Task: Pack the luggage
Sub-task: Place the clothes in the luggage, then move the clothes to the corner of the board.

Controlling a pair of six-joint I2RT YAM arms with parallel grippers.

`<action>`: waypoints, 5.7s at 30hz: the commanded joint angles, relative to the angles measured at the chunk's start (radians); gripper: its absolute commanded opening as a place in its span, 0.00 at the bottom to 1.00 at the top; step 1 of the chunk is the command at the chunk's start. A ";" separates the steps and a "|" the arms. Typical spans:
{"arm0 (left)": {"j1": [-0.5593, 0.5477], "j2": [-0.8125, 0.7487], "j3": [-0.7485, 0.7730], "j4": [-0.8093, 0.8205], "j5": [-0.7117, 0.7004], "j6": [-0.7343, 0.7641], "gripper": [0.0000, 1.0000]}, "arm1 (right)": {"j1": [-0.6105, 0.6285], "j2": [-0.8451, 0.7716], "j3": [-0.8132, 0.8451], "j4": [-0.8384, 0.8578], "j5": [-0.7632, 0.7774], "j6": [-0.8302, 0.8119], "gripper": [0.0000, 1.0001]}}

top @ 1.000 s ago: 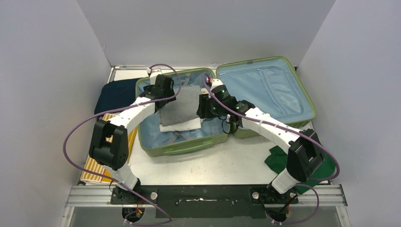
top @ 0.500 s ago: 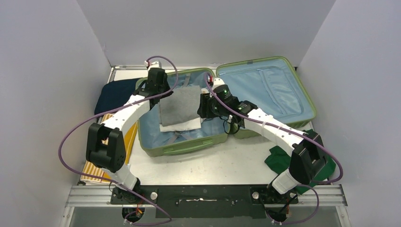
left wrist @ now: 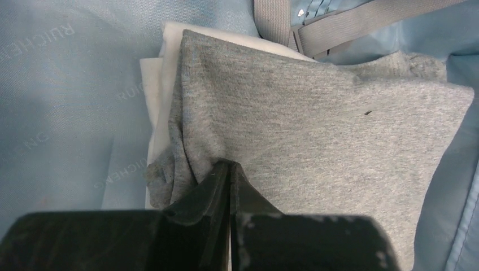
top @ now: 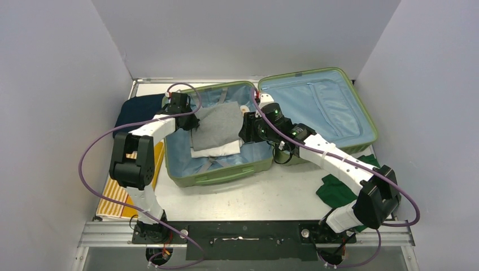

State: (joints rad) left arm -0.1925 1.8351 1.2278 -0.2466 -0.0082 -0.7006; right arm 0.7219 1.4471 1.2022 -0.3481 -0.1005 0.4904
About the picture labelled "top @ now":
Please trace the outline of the green suitcase with blue lining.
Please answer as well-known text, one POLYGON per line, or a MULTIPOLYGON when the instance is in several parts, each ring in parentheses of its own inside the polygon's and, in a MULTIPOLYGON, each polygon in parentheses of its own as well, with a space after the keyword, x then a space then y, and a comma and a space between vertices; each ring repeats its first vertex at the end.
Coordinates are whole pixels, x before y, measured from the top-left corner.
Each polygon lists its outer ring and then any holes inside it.
MULTIPOLYGON (((323 68, 269 76, 257 83, 270 94, 286 117, 318 132, 348 154, 364 151, 377 139, 377 129, 343 70, 323 68)), ((212 185, 267 171, 283 152, 266 142, 246 144, 239 154, 193 158, 184 130, 167 136, 166 171, 179 187, 212 185)))

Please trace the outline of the white oval lotion bottle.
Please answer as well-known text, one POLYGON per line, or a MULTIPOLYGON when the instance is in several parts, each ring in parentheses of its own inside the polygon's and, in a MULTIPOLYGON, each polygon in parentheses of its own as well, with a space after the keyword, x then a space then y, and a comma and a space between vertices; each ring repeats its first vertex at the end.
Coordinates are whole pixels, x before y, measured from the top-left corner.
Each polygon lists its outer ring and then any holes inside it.
POLYGON ((250 112, 248 106, 245 106, 245 105, 240 106, 240 111, 243 115, 250 112))

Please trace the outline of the yellow striped towel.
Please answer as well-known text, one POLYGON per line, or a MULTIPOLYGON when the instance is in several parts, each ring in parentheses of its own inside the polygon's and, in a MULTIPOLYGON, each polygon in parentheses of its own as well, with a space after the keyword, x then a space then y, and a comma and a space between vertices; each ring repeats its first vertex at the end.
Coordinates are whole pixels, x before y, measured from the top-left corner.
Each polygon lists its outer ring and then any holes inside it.
MULTIPOLYGON (((164 160, 164 154, 164 143, 160 141, 154 147, 155 169, 152 181, 153 190, 156 188, 156 182, 160 172, 160 167, 164 160)), ((113 180, 110 177, 107 178, 102 195, 126 204, 133 205, 132 198, 129 196, 127 191, 123 187, 119 186, 116 180, 113 180)), ((138 215, 138 212, 131 207, 126 207, 121 204, 101 199, 95 214, 102 220, 128 220, 131 217, 138 215)))

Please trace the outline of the dark green cloth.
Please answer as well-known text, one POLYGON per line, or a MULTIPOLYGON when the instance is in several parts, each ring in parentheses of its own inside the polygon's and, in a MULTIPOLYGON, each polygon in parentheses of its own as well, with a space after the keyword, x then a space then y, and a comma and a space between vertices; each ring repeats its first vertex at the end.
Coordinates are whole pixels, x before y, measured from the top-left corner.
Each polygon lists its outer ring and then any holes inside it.
POLYGON ((332 209, 326 224, 336 233, 349 228, 354 228, 356 232, 366 229, 367 226, 360 224, 352 210, 358 196, 332 174, 323 177, 322 181, 323 185, 318 188, 316 195, 332 209))

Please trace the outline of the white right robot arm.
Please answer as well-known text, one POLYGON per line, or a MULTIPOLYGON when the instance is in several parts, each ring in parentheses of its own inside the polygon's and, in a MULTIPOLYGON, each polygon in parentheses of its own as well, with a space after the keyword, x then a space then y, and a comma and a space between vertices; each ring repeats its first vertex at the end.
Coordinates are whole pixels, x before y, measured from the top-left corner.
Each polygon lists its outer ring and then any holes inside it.
POLYGON ((338 178, 355 196, 352 202, 332 210, 322 219, 321 237, 332 242, 343 231, 365 226, 378 229, 400 203, 394 171, 364 163, 328 142, 302 123, 293 123, 275 102, 243 114, 239 137, 246 143, 269 142, 338 178))

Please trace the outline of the white shirt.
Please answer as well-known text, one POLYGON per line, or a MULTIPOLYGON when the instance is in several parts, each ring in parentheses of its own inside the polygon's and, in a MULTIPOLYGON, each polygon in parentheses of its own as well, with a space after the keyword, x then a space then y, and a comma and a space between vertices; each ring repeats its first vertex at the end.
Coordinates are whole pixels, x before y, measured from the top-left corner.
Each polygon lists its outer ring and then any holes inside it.
POLYGON ((243 145, 243 140, 239 139, 234 142, 224 144, 219 147, 209 148, 201 151, 195 151, 193 148, 190 149, 190 154, 192 158, 204 158, 204 157, 222 157, 239 154, 241 152, 241 147, 243 145))

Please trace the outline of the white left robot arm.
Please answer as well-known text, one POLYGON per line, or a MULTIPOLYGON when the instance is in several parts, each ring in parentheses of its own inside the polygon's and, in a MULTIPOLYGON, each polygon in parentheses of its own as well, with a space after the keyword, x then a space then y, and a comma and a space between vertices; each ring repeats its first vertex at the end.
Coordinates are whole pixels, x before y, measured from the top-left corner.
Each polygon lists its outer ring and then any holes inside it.
POLYGON ((160 243, 168 238, 165 210, 158 203, 155 180, 155 146, 178 129, 197 128, 199 120, 191 108, 191 99, 184 93, 172 93, 167 104, 154 99, 155 105, 141 104, 128 115, 133 129, 120 129, 114 136, 109 174, 124 188, 138 210, 137 227, 142 235, 160 243))

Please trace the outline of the grey shirt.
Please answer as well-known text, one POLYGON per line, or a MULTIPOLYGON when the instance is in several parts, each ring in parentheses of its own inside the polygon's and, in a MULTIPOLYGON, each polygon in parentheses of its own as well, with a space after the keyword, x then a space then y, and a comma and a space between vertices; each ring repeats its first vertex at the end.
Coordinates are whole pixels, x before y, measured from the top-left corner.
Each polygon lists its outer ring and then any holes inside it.
POLYGON ((243 115, 237 102, 200 108, 195 116, 199 127, 191 130, 191 146, 194 151, 220 147, 240 139, 238 136, 243 115))

